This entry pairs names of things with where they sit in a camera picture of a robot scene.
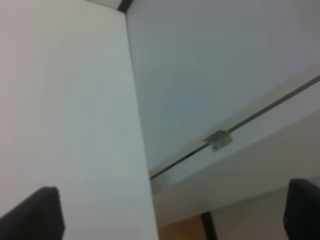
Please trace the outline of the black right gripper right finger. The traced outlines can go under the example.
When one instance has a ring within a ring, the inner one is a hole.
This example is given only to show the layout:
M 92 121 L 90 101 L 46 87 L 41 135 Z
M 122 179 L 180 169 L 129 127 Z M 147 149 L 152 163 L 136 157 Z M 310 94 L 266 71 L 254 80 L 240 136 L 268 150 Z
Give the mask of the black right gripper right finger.
M 288 185 L 283 225 L 289 240 L 320 238 L 320 187 L 306 179 Z

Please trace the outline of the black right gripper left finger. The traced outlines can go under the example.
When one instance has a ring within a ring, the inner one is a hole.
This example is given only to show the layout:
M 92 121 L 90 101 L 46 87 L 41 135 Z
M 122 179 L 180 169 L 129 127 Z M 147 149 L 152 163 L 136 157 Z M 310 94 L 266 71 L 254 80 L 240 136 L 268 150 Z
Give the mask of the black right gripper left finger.
M 61 240 L 65 222 L 55 186 L 38 189 L 0 218 L 2 240 Z

